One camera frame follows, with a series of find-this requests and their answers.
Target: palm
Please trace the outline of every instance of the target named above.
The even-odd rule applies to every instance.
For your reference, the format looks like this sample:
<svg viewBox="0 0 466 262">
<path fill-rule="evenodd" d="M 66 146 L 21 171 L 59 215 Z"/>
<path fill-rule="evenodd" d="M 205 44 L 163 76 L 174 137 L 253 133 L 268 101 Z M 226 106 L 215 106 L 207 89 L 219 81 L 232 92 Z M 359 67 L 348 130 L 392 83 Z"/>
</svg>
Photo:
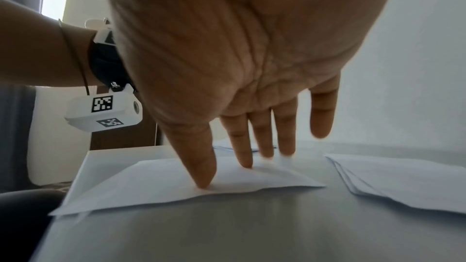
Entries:
<svg viewBox="0 0 466 262">
<path fill-rule="evenodd" d="M 312 94 L 311 130 L 330 132 L 339 73 L 386 0 L 111 0 L 130 75 L 198 186 L 215 174 L 208 122 L 220 116 L 252 165 L 248 120 L 272 156 L 295 150 L 297 94 Z"/>
</svg>

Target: white table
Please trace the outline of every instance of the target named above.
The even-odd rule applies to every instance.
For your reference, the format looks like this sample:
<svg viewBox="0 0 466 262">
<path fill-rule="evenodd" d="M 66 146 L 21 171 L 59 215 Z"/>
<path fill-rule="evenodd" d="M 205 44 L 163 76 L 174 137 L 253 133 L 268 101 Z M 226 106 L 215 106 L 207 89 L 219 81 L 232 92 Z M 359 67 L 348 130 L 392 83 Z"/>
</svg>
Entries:
<svg viewBox="0 0 466 262">
<path fill-rule="evenodd" d="M 81 221 L 59 217 L 32 261 L 466 261 L 466 215 L 354 196 L 322 157 L 333 152 L 463 164 L 464 154 L 306 142 L 299 146 L 296 157 L 309 163 L 294 168 L 327 188 L 206 196 L 102 210 Z M 231 155 L 217 151 L 217 156 Z M 89 152 L 65 202 L 137 161 L 175 156 L 170 147 Z"/>
</svg>

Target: curtain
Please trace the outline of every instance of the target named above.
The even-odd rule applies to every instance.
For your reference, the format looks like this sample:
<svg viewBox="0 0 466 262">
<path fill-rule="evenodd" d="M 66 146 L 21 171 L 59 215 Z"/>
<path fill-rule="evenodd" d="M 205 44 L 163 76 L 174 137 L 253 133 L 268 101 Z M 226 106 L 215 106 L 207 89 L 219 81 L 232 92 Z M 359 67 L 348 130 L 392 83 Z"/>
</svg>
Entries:
<svg viewBox="0 0 466 262">
<path fill-rule="evenodd" d="M 40 11 L 41 0 L 12 1 Z M 27 169 L 34 104 L 35 87 L 0 84 L 0 192 L 35 188 Z"/>
</svg>

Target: forearm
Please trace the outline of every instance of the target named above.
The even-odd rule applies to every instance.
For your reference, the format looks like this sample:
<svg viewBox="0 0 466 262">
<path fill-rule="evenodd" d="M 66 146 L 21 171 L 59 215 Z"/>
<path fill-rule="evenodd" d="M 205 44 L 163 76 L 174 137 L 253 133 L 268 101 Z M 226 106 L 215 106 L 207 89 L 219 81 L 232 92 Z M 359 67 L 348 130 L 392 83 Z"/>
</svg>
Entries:
<svg viewBox="0 0 466 262">
<path fill-rule="evenodd" d="M 0 82 L 58 87 L 84 85 L 56 20 L 7 0 L 0 0 L 0 11 Z M 87 56 L 96 32 L 66 24 L 63 30 L 89 85 L 101 84 L 92 74 Z"/>
</svg>

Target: stack of paper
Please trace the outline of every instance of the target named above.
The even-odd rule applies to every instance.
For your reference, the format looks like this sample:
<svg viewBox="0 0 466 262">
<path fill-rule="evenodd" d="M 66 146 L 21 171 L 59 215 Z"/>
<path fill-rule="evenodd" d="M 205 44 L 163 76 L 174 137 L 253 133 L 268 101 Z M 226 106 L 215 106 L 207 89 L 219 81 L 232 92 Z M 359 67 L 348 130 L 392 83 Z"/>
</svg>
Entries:
<svg viewBox="0 0 466 262">
<path fill-rule="evenodd" d="M 413 208 L 466 213 L 466 168 L 426 160 L 325 155 L 356 195 Z"/>
<path fill-rule="evenodd" d="M 254 157 L 252 169 L 235 157 L 217 158 L 217 174 L 207 189 L 197 188 L 179 159 L 141 161 L 103 181 L 50 215 L 167 203 L 212 194 L 247 193 L 266 188 L 322 187 L 305 175 Z"/>
<path fill-rule="evenodd" d="M 212 146 L 216 149 L 222 149 L 222 150 L 227 150 L 227 151 L 233 151 L 233 146 L 229 138 L 224 138 L 221 140 L 215 140 Z M 259 147 L 257 146 L 257 143 L 251 142 L 251 150 L 252 152 L 258 152 Z"/>
</svg>

